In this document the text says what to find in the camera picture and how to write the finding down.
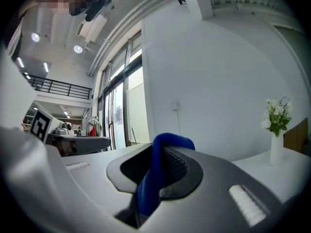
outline white vent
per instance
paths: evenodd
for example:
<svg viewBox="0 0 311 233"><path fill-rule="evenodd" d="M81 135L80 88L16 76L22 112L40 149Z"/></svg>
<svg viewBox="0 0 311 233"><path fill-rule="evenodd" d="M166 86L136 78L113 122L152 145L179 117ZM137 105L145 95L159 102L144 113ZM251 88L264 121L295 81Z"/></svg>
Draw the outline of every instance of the white vent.
<svg viewBox="0 0 311 233"><path fill-rule="evenodd" d="M107 22L108 19L104 18L102 15L98 15L90 22L84 20L78 27L77 35L84 37L87 43L90 43L90 41L95 42Z"/></svg>

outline balcony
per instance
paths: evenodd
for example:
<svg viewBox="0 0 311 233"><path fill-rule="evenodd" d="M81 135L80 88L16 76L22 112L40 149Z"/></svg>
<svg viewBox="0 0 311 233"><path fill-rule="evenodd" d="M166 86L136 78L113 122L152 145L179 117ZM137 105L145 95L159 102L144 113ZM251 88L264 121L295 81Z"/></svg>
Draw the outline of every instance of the balcony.
<svg viewBox="0 0 311 233"><path fill-rule="evenodd" d="M33 87L33 89L36 91L88 100L89 94L92 90L91 88L56 80L40 78L34 75L23 75L27 79L31 87Z"/></svg>

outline headphones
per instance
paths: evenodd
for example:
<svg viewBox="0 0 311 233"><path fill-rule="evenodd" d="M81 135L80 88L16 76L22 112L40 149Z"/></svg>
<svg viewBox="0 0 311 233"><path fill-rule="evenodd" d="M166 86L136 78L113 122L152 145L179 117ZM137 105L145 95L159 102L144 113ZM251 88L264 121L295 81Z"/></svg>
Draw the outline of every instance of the headphones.
<svg viewBox="0 0 311 233"><path fill-rule="evenodd" d="M112 0L87 0L86 3L79 3L78 7L70 9L69 12L72 16L77 16L86 10L85 20L90 22L111 2Z"/></svg>

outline ceiling light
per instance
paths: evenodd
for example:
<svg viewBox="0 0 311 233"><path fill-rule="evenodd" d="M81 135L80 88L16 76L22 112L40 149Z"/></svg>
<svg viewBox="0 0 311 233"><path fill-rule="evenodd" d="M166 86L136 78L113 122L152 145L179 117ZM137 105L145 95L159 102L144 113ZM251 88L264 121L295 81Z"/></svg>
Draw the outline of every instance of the ceiling light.
<svg viewBox="0 0 311 233"><path fill-rule="evenodd" d="M32 33L31 39L35 42L38 42L40 40L40 36L37 33Z"/></svg>
<svg viewBox="0 0 311 233"><path fill-rule="evenodd" d="M79 45L75 45L75 46L73 47L73 50L74 50L76 53L82 53L83 48L82 48L81 46L79 46Z"/></svg>
<svg viewBox="0 0 311 233"><path fill-rule="evenodd" d="M49 72L49 70L48 70L48 64L44 63L44 68L45 68L45 71L46 71L46 72Z"/></svg>
<svg viewBox="0 0 311 233"><path fill-rule="evenodd" d="M22 60L21 60L21 58L17 58L17 61L18 61L19 65L20 65L20 67L22 67L22 68L25 67L25 66L24 66L24 63L23 63Z"/></svg>

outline round ceiling light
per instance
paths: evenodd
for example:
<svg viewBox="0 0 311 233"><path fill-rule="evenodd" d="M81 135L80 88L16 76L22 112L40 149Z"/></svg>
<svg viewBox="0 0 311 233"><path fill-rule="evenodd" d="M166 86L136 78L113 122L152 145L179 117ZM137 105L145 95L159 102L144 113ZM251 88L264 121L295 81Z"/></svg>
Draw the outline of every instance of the round ceiling light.
<svg viewBox="0 0 311 233"><path fill-rule="evenodd" d="M32 33L31 39L35 42L38 42L40 40L40 36L37 33Z"/></svg>
<svg viewBox="0 0 311 233"><path fill-rule="evenodd" d="M73 47L73 50L74 50L76 53L82 53L83 48L82 48L81 46L79 46L79 45L75 45L75 46Z"/></svg>

